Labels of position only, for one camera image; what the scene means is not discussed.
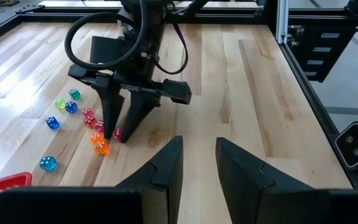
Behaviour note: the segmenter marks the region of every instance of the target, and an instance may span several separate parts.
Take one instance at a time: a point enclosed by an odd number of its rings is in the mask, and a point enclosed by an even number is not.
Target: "die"
[[[92,144],[95,146],[98,142],[104,141],[104,138],[100,133],[93,133],[89,140],[91,140]]]
[[[40,168],[46,171],[53,171],[57,166],[56,159],[52,156],[45,156],[40,161]]]
[[[94,150],[98,154],[107,154],[109,152],[109,145],[103,140],[96,143]]]
[[[72,102],[72,101],[66,103],[66,110],[67,110],[67,112],[69,112],[69,113],[75,113],[75,112],[77,112],[77,109],[78,109],[78,107],[77,107],[77,104],[76,104],[76,103],[74,103],[74,102]]]
[[[94,129],[99,133],[103,133],[104,132],[104,123],[103,123],[103,121],[97,121],[94,124]]]
[[[93,115],[94,115],[93,111],[89,108],[82,109],[81,114],[84,116],[84,118],[89,117],[89,116],[93,117]]]
[[[68,92],[73,100],[79,100],[81,98],[80,91],[72,89]]]
[[[58,97],[55,100],[55,106],[56,108],[63,109],[65,107],[65,100],[62,97]]]
[[[47,123],[48,127],[50,127],[50,129],[52,130],[58,129],[60,126],[59,122],[56,120],[54,116],[50,116],[45,120],[45,122]]]
[[[122,130],[117,128],[113,131],[112,133],[112,137],[116,140],[116,141],[121,141],[121,136],[122,136]]]
[[[90,129],[94,128],[95,123],[96,119],[94,117],[89,116],[84,119],[84,125]]]

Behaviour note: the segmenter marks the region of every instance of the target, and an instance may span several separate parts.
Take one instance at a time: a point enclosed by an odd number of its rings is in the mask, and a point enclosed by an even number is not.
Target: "black cable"
[[[99,13],[85,16],[85,17],[79,19],[68,30],[67,36],[65,39],[65,50],[66,50],[66,54],[67,54],[68,58],[73,63],[75,63],[83,68],[89,69],[89,70],[105,70],[105,69],[109,69],[115,65],[118,65],[118,64],[126,61],[140,49],[143,41],[146,38],[148,21],[147,21],[147,8],[146,8],[145,0],[140,0],[140,11],[141,11],[142,22],[141,22],[141,26],[140,26],[139,36],[138,36],[137,40],[135,41],[135,44],[132,46],[132,48],[127,53],[125,53],[125,55],[123,55],[122,57],[120,57],[112,62],[109,62],[109,63],[95,64],[95,63],[84,62],[74,55],[73,50],[71,49],[71,42],[73,41],[74,35],[78,29],[80,29],[83,25],[85,25],[91,21],[96,21],[99,19],[116,19],[116,20],[122,21],[122,22],[130,25],[131,27],[133,27],[136,30],[136,27],[137,27],[136,24],[132,20],[130,20],[122,15],[114,14],[111,12],[99,12]]]
[[[167,15],[164,17],[164,21],[167,19],[168,16],[172,16],[172,15],[175,15],[175,12],[172,14],[168,8],[165,6],[165,10],[167,11]],[[183,62],[183,65],[179,68],[179,70],[175,71],[175,72],[168,72],[166,71],[164,68],[162,68],[162,66],[157,62],[157,60],[155,58],[151,58],[154,65],[160,69],[161,71],[169,74],[169,75],[176,75],[176,74],[179,74],[181,73],[182,71],[184,71],[184,69],[186,68],[187,66],[187,63],[189,61],[189,55],[188,55],[188,51],[187,51],[187,46],[186,46],[186,42],[185,42],[185,38],[183,37],[183,34],[181,33],[180,31],[180,28],[179,28],[179,25],[177,23],[172,23],[173,25],[173,28],[175,29],[175,31],[177,32],[178,34],[178,37],[181,41],[181,43],[183,44],[184,48],[185,48],[185,61]]]

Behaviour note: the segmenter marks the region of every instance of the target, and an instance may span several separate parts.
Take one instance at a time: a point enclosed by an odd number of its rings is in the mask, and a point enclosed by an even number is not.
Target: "pink die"
[[[89,108],[82,109],[81,114],[84,116],[84,118],[87,118],[89,116],[93,117],[93,115],[94,115],[93,111]]]
[[[103,121],[97,121],[94,124],[94,129],[99,132],[99,133],[103,133],[104,132],[104,124]]]
[[[84,119],[84,125],[88,128],[91,129],[94,128],[95,124],[96,124],[96,119],[94,117],[89,116]]]
[[[122,130],[119,128],[115,129],[114,132],[112,133],[112,137],[116,141],[121,141],[121,136],[122,136]]]

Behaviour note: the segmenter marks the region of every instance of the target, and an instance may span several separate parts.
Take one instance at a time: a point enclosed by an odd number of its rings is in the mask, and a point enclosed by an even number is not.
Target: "green die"
[[[80,91],[76,90],[76,89],[72,89],[68,92],[68,94],[70,94],[70,96],[73,98],[73,100],[78,100],[81,98],[81,94]]]
[[[56,98],[55,106],[58,109],[63,109],[66,106],[65,100],[62,97]]]

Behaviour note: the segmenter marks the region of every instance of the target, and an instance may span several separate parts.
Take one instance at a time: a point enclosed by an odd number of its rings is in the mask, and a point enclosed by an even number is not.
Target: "orange die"
[[[98,154],[107,154],[109,152],[109,145],[104,141],[100,141],[96,143],[94,150]]]
[[[93,133],[89,138],[92,144],[95,146],[98,142],[104,142],[104,139],[100,133]]]

